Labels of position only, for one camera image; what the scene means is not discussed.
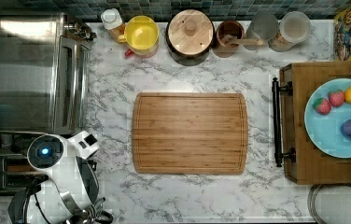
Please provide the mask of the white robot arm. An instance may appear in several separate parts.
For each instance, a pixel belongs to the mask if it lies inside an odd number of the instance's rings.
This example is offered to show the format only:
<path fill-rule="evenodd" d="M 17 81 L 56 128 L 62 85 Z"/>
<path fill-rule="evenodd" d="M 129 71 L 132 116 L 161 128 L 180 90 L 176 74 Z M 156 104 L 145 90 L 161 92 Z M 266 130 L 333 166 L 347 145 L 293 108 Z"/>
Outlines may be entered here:
<path fill-rule="evenodd" d="M 103 209 L 91 157 L 99 150 L 94 135 L 82 131 L 70 138 L 37 137 L 26 158 L 46 180 L 33 180 L 17 192 L 8 207 L 12 224 L 111 224 Z"/>

